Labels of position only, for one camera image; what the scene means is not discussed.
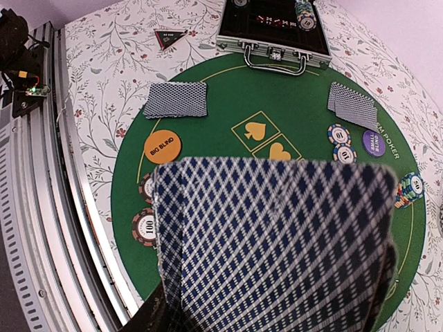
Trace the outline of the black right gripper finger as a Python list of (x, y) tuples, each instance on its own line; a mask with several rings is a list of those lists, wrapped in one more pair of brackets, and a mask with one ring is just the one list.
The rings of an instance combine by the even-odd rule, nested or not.
[(163, 285), (160, 283), (123, 327), (123, 332), (161, 332), (167, 331), (170, 316), (165, 300)]

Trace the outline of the grey playing card deck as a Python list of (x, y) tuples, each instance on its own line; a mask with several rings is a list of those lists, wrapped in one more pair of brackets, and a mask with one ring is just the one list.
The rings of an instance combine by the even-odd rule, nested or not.
[(171, 331), (371, 331), (395, 274), (383, 165), (187, 157), (153, 171)]

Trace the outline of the red black 100 chip stack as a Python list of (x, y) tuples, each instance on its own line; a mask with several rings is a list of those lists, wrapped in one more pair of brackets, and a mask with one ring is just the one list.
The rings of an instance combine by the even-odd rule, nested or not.
[(138, 192), (146, 203), (152, 204), (152, 176), (150, 173), (141, 179), (138, 184)]

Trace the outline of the orange big blind button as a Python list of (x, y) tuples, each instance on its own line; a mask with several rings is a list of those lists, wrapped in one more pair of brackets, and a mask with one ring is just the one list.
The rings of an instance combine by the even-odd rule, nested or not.
[(162, 129), (148, 136), (144, 144), (146, 158), (156, 165), (170, 163), (181, 153), (180, 137), (173, 131)]

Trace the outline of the blue checkered playing card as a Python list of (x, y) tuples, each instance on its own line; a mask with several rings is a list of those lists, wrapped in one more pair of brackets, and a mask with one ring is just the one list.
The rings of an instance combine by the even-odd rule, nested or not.
[(155, 82), (143, 106), (146, 119), (205, 117), (207, 84), (204, 82)]

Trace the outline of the blue peach 10 chip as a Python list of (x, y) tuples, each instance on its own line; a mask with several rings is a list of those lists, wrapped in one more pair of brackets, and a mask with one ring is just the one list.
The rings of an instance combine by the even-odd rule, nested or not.
[(352, 144), (352, 137), (349, 130), (341, 124), (331, 124), (327, 130), (327, 137), (333, 146)]
[(351, 145), (339, 143), (334, 147), (333, 159), (343, 164), (351, 164), (357, 161), (357, 153)]

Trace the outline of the black triangular all-in marker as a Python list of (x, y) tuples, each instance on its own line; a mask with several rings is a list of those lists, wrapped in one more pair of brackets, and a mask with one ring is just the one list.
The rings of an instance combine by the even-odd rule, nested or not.
[(154, 35), (161, 50), (166, 50), (188, 34), (187, 30), (155, 30)]

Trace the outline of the purple small blind button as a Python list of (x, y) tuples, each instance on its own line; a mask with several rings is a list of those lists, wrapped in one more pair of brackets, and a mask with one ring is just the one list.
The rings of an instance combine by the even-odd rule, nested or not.
[(366, 130), (363, 133), (362, 143), (366, 152), (375, 158), (382, 157), (386, 152), (385, 142), (377, 132)]

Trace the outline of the blue green chip stack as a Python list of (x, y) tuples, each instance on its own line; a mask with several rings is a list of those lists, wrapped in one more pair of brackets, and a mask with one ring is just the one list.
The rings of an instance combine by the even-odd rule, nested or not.
[(402, 209), (424, 196), (424, 182), (417, 172), (402, 177), (397, 185), (395, 207)]

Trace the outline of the short poker chip stack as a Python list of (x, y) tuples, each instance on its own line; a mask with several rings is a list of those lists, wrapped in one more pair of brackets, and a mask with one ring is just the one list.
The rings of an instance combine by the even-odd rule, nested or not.
[(238, 8), (244, 8), (248, 5), (249, 0), (232, 0), (233, 4)]

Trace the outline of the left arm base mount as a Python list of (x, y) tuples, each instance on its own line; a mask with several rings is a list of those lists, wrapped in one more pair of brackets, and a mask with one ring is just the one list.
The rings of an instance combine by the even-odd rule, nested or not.
[(2, 94), (4, 107), (11, 106), (13, 118), (42, 106), (51, 92), (44, 83), (44, 53), (51, 44), (38, 40), (26, 20), (11, 9), (1, 10), (1, 78), (8, 87)]

